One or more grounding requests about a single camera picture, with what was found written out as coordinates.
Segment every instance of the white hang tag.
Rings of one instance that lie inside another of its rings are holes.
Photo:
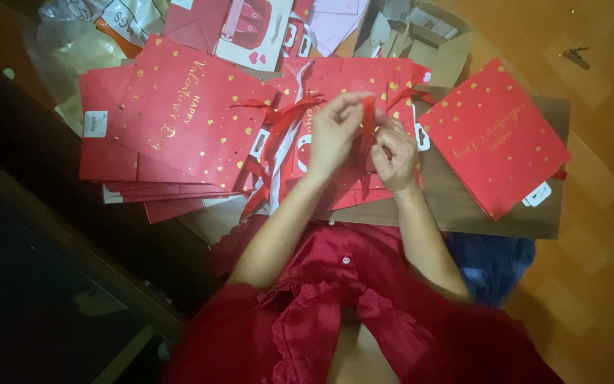
[[[416,117],[416,105],[411,104],[414,109],[414,118]],[[416,143],[418,143],[418,152],[423,152],[431,149],[431,139],[428,137],[426,130],[423,129],[420,123],[414,122],[414,131],[416,132]]]
[[[303,33],[297,57],[308,57],[310,50],[312,50],[312,38],[310,38],[307,33]]]
[[[302,149],[302,146],[305,144],[311,144],[312,143],[312,135],[304,135],[302,137],[300,137],[299,139],[297,139],[297,150],[304,150]],[[300,158],[297,158],[297,167],[303,171],[303,172],[307,172],[307,164],[305,164],[304,162],[300,161]]]
[[[293,43],[295,42],[295,35],[297,34],[297,27],[292,24],[292,23],[288,23],[288,28],[286,28],[286,37],[290,36],[287,40],[286,38],[283,39],[283,46],[286,48],[290,48],[293,46]]]
[[[101,183],[101,187],[103,187],[103,204],[119,204],[122,203],[122,195],[120,192],[110,192],[106,188],[105,183]]]
[[[267,138],[269,137],[269,131],[264,128],[260,128],[260,133],[255,137],[255,143],[252,144],[250,155],[252,157],[260,157],[262,154],[262,148],[264,148]]]
[[[546,182],[543,182],[539,187],[530,192],[530,194],[523,199],[523,204],[524,206],[535,207],[541,204],[549,196],[551,196],[551,187]]]
[[[106,137],[108,111],[86,111],[85,132],[82,137]]]

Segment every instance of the barcode sticker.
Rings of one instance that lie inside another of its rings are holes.
[[[108,127],[108,111],[85,112],[84,137],[106,137]]]

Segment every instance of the paper tag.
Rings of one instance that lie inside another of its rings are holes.
[[[83,137],[106,137],[108,111],[86,111]]]
[[[252,157],[260,157],[262,154],[262,148],[264,148],[264,144],[267,142],[267,137],[269,137],[269,131],[264,128],[260,128],[260,133],[257,134],[255,138],[255,143],[252,144],[250,155]]]
[[[538,206],[549,196],[551,196],[551,187],[546,182],[543,182],[523,199],[523,204],[524,206]]]
[[[120,204],[123,202],[120,192],[110,192],[104,183],[101,184],[101,187],[103,187],[103,204]]]
[[[412,104],[411,108],[414,109],[414,116],[416,116],[416,105]],[[414,130],[416,131],[416,143],[418,143],[418,152],[423,152],[431,149],[430,137],[428,137],[426,130],[423,129],[421,124],[415,122]]]
[[[165,27],[160,11],[152,2],[114,0],[103,11],[102,18],[117,34],[138,47],[146,45],[150,33],[159,33]]]
[[[171,4],[178,5],[182,8],[186,8],[187,10],[191,10],[193,6],[193,0],[172,0]]]
[[[312,49],[312,39],[307,36],[307,33],[302,35],[302,43],[300,43],[300,50],[297,52],[297,57],[308,57],[310,50]]]
[[[288,29],[286,30],[286,37],[283,39],[283,46],[286,48],[290,48],[293,46],[295,42],[295,35],[297,34],[297,27],[294,24],[288,24]]]

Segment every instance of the wooden floor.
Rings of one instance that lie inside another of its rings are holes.
[[[478,32],[471,72],[499,55],[532,92],[572,102],[560,237],[538,242],[505,309],[567,383],[614,383],[614,1],[435,3]],[[577,46],[589,71],[559,57]]]

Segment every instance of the cardboard box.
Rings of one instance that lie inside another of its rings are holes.
[[[395,21],[384,25],[381,11],[391,1],[399,0],[368,3],[359,25],[354,57],[371,57],[380,45],[383,57],[408,57],[431,68],[430,85],[453,87],[468,57],[470,26],[425,0],[414,2],[406,18],[408,26]]]

